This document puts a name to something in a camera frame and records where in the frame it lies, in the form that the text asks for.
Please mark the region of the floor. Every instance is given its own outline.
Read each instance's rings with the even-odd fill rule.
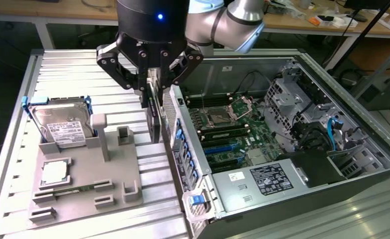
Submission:
[[[91,32],[94,26],[51,24],[50,31],[58,49],[88,48],[95,49],[99,45],[112,41],[111,35],[102,35],[87,38],[86,42],[79,41],[82,33]],[[305,49],[312,57],[323,62],[324,58],[335,50],[340,39],[327,39],[324,43],[313,43],[307,35],[279,34],[272,36],[263,34],[255,48],[299,48]],[[32,49],[40,49],[36,28],[31,23],[0,22],[0,145],[7,133],[12,109],[24,76],[28,56]],[[355,65],[347,61],[341,69],[353,68]]]

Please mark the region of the label sticker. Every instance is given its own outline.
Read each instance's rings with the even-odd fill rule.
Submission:
[[[232,68],[233,68],[232,66],[224,66],[221,71],[232,71]]]
[[[86,141],[80,121],[50,123],[48,128],[54,140],[59,145]]]
[[[251,169],[251,173],[265,196],[295,188],[279,163]]]
[[[228,137],[229,135],[231,135],[231,133],[216,134],[216,135],[213,135],[212,138]]]
[[[243,172],[229,173],[231,181],[241,180],[245,178]]]

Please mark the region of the robotic arm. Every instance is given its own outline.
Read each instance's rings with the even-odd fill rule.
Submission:
[[[212,55],[216,41],[247,53],[264,28],[263,4],[236,0],[225,8],[223,0],[118,0],[118,40],[98,48],[98,64],[124,89],[134,88],[140,95],[154,142],[160,140],[164,90],[179,85],[203,61],[193,48]],[[123,67],[119,53],[138,74]],[[150,68],[159,68],[158,82],[147,81]]]

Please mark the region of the wooden table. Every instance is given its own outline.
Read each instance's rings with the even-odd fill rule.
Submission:
[[[116,0],[87,0],[96,5],[114,4]],[[307,14],[307,18],[315,16],[312,10],[299,8],[299,0],[293,0],[299,10]],[[335,2],[329,0],[315,0],[315,3],[335,8]],[[24,21],[32,22],[36,25],[43,47],[54,49],[55,45],[51,39],[50,31],[47,29],[48,23],[63,24],[88,24],[88,25],[118,25],[116,8],[106,8],[106,12],[99,11],[83,5],[80,0],[62,0],[59,3],[47,3],[36,0],[0,0],[0,21]],[[355,43],[357,37],[368,26],[371,20],[375,18],[372,14],[364,13],[363,15],[369,19],[368,22],[360,22],[359,26],[349,28],[345,36],[343,46],[336,53],[335,58],[331,60],[327,68],[332,68],[344,53]],[[343,35],[345,28],[317,27],[305,19],[295,19],[289,15],[267,14],[264,17],[265,29],[264,32],[269,33],[292,33],[292,34],[312,34],[312,35]],[[367,37],[390,38],[390,30],[380,23],[376,24]]]

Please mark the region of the white table leg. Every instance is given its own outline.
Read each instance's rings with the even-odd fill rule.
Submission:
[[[36,29],[38,29],[38,33],[39,33],[43,48],[46,50],[55,49],[52,36],[51,36],[50,30],[48,30],[48,24],[46,22],[38,21],[38,22],[35,22],[35,26],[36,26]]]
[[[349,36],[348,37],[348,39],[343,43],[340,49],[337,50],[337,53],[336,53],[335,57],[331,59],[328,65],[325,67],[325,70],[329,70],[329,69],[335,68],[337,62],[341,60],[344,54],[348,52],[348,49],[353,45],[356,39],[357,39],[357,36]]]

